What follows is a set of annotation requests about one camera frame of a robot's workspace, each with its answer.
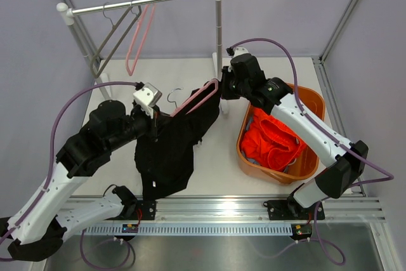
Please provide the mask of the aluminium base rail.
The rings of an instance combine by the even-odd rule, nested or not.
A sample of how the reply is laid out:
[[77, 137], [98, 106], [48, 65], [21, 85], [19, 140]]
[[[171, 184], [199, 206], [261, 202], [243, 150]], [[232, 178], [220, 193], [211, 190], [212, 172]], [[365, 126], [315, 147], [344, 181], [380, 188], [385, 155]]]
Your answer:
[[[158, 200], [156, 223], [261, 223], [269, 220], [260, 196], [169, 197]], [[344, 196], [322, 203], [325, 220], [332, 223], [385, 222], [374, 197]]]

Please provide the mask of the black shorts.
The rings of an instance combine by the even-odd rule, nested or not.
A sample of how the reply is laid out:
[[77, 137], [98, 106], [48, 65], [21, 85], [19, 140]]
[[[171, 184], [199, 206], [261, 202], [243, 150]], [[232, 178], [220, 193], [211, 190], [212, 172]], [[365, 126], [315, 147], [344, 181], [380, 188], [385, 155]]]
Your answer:
[[157, 143], [145, 136], [137, 139], [134, 160], [144, 200], [154, 201], [187, 188], [194, 170], [193, 146], [217, 120], [220, 97], [218, 90], [193, 112], [187, 114], [189, 105], [174, 117], [168, 116]]

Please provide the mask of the pink hanger with black shorts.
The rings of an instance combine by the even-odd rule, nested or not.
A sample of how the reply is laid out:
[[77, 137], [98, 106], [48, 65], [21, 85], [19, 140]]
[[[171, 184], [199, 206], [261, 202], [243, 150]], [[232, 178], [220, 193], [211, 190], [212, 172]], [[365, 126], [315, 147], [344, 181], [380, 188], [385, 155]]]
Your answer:
[[176, 107], [174, 112], [170, 117], [174, 117], [183, 109], [187, 108], [189, 105], [192, 107], [187, 111], [187, 114], [193, 112], [195, 109], [199, 108], [204, 102], [206, 102], [210, 97], [218, 92], [219, 89], [219, 80], [212, 79], [205, 83], [203, 87], [199, 88], [195, 93], [192, 93], [179, 107]]

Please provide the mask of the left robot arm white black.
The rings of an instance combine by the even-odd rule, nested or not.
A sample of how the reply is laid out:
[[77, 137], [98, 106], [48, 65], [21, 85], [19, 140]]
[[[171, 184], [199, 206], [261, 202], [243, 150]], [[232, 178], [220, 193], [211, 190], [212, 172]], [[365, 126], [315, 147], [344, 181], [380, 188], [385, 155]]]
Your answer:
[[158, 106], [149, 114], [135, 104], [126, 113], [117, 100], [102, 102], [89, 121], [71, 136], [52, 160], [52, 174], [15, 215], [1, 219], [1, 239], [11, 239], [10, 260], [42, 261], [55, 254], [79, 231], [110, 218], [127, 220], [138, 214], [137, 198], [125, 186], [88, 207], [61, 212], [67, 199], [110, 161], [112, 152], [143, 136], [157, 134]]

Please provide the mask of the orange plastic basket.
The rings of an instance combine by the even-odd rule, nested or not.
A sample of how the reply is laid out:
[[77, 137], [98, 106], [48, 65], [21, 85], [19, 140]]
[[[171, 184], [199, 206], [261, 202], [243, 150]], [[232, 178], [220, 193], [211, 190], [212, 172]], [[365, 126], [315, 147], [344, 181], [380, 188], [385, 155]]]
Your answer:
[[[316, 91], [299, 86], [299, 98], [304, 106], [308, 107], [318, 118], [322, 121], [325, 119], [325, 102], [321, 95]], [[241, 142], [243, 135], [246, 132], [246, 126], [249, 119], [252, 117], [253, 107], [248, 104], [244, 120], [242, 122], [239, 137], [236, 144], [237, 149], [237, 161], [240, 170], [248, 176], [258, 178], [270, 183], [276, 183], [281, 185], [290, 185], [294, 182], [303, 182], [304, 180], [311, 178], [320, 165], [319, 158], [311, 148], [307, 147], [296, 159], [294, 164], [287, 167], [285, 173], [274, 171], [268, 168], [264, 168], [260, 165], [249, 162], [243, 153], [241, 152]]]

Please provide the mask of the silver white clothes rack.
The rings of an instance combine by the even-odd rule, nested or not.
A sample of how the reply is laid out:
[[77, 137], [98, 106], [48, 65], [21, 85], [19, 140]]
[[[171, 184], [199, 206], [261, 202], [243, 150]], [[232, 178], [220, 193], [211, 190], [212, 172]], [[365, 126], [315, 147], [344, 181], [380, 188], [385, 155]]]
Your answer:
[[[143, 23], [143, 19], [145, 14], [148, 11], [149, 6], [155, 5], [157, 3], [163, 3], [167, 1], [174, 1], [174, 0], [132, 0], [123, 3], [114, 3], [114, 4], [104, 4], [102, 6], [95, 6], [91, 8], [82, 8], [82, 9], [73, 9], [70, 8], [65, 3], [58, 3], [56, 6], [56, 10], [61, 15], [63, 21], [65, 22], [66, 26], [72, 28], [75, 22], [79, 19], [79, 16], [90, 14], [90, 13], [105, 13], [106, 11], [110, 10], [118, 10], [123, 9], [124, 13], [120, 17], [120, 19], [112, 24], [112, 30], [109, 32], [105, 40], [102, 42], [100, 47], [96, 50], [93, 54], [91, 59], [88, 62], [88, 67], [91, 71], [91, 74], [94, 79], [99, 79], [102, 75], [102, 72], [105, 66], [110, 61], [111, 57], [114, 55], [117, 48], [121, 45], [123, 39], [127, 36], [129, 30], [133, 27], [135, 23], [138, 23], [138, 27], [140, 27]], [[216, 51], [213, 53], [213, 65], [214, 65], [214, 73], [217, 79], [221, 78], [221, 69], [223, 66], [223, 33], [222, 33], [222, 0], [215, 0], [216, 4]], [[137, 7], [138, 12], [135, 14], [134, 20], [131, 22], [130, 26], [126, 29], [123, 33], [121, 38], [119, 39], [118, 43], [114, 46], [112, 51], [109, 53], [108, 57], [105, 59], [103, 65], [101, 67], [95, 64], [96, 58], [100, 54], [101, 50], [104, 48], [108, 40], [111, 38], [112, 34], [117, 30], [118, 26], [122, 23], [125, 19], [126, 15], [132, 12], [132, 8]]]

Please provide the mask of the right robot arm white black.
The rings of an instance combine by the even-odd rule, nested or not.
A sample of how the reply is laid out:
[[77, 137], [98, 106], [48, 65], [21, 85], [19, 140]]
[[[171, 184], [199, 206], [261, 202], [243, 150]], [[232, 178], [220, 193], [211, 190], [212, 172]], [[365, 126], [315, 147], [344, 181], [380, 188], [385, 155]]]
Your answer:
[[278, 77], [267, 78], [250, 53], [234, 56], [222, 69], [222, 97], [247, 99], [289, 127], [314, 151], [325, 169], [296, 188], [286, 199], [288, 213], [302, 218], [327, 197], [340, 198], [365, 167], [369, 148], [361, 140], [353, 143], [336, 133], [302, 104], [298, 94]]

